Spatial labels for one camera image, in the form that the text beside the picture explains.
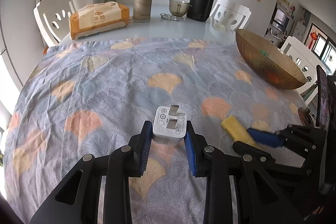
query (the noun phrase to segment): dining table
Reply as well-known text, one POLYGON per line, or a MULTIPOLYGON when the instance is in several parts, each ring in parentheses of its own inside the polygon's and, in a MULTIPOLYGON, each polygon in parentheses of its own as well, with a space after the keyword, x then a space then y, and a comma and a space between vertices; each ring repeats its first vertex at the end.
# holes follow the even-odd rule
MULTIPOLYGON (((161 13, 169 14, 168 6, 153 5, 147 23, 76 40, 67 35, 32 72, 4 156, 8 202, 26 223, 85 154, 109 155, 126 145, 146 120, 154 121, 159 106, 179 105, 195 133, 233 156, 239 156, 234 141, 221 127, 231 115, 244 128, 269 132, 302 125, 302 97, 260 78, 241 57, 233 30, 212 18, 173 21, 161 13)), ((259 148, 279 164, 304 162, 285 147, 259 148)), ((203 222, 206 179, 191 176, 183 140, 177 146, 152 142, 144 175, 130 178, 129 186, 134 223, 203 222)))

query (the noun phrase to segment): ribbed bowl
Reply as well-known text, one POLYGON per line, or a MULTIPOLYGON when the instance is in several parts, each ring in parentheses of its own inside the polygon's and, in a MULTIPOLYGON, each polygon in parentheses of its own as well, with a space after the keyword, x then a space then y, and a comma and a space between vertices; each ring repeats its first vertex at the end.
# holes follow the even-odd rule
POLYGON ((306 83, 306 78, 300 68, 285 53, 263 37, 238 29, 236 30, 236 42, 245 62, 271 85, 279 89, 294 90, 306 83))

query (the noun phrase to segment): silver bolt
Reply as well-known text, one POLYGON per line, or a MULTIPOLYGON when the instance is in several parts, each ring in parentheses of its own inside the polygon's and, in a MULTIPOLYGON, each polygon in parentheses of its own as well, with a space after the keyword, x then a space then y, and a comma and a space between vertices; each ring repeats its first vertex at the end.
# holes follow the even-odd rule
POLYGON ((213 151, 215 151, 215 149, 212 146, 208 145, 204 148, 204 151, 208 153, 212 153, 213 151))
POLYGON ((243 160, 244 160, 244 161, 251 161, 251 160, 252 160, 252 156, 249 155, 249 154, 245 154, 245 155, 243 156, 243 160))
POLYGON ((86 154, 83 156, 83 161, 90 161, 92 160, 92 155, 91 154, 86 154))
POLYGON ((132 148, 129 145, 124 145, 121 147, 121 151, 123 152, 128 152, 130 151, 132 148))

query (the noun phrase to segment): charger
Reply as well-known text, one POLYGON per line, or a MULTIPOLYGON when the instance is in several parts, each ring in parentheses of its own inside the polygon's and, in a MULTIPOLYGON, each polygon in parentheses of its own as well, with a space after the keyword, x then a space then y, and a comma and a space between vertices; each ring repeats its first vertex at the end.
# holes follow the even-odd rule
POLYGON ((187 130, 186 112, 178 105, 160 106, 156 110, 153 125, 153 140, 156 143, 175 146, 187 130))

